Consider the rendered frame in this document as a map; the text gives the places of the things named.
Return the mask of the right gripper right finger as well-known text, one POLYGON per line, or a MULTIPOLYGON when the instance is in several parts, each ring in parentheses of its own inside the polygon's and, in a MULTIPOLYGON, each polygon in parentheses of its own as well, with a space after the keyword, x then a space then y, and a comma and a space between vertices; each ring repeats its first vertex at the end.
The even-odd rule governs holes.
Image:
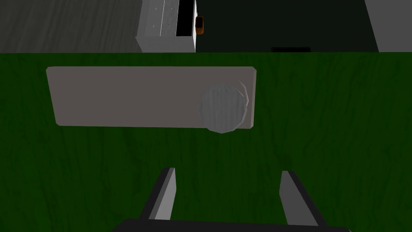
POLYGON ((279 196, 288 225, 328 226, 294 171, 282 171, 279 196))

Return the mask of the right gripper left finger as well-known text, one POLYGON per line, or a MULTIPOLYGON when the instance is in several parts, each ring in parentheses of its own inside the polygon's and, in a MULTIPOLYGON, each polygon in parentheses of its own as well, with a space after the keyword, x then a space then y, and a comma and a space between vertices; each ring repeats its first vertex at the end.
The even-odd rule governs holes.
POLYGON ((144 220, 170 220, 176 189, 175 169, 162 169, 139 218, 144 220))

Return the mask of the grey round door knob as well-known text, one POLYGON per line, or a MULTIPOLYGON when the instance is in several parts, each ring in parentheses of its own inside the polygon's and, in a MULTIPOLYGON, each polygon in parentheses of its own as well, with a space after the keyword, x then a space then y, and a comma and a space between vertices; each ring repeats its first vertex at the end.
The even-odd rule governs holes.
POLYGON ((219 83, 208 87, 201 95, 199 115, 203 125, 216 133, 228 133, 236 130, 247 113, 249 99, 236 87, 219 83))

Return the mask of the grey door plate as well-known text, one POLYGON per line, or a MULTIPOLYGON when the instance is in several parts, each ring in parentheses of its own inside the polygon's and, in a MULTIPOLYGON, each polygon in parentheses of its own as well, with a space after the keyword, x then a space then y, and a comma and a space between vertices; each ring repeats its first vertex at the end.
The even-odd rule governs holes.
POLYGON ((252 128, 251 66, 52 66, 46 69, 59 126, 208 128, 201 97, 226 84, 247 102, 234 128, 252 128))

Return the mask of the white cabinet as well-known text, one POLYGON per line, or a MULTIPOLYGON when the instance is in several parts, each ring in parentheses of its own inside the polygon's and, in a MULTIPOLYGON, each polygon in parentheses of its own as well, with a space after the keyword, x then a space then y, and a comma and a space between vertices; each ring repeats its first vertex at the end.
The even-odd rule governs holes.
POLYGON ((196 51, 196 0, 142 0, 137 43, 143 53, 196 51))

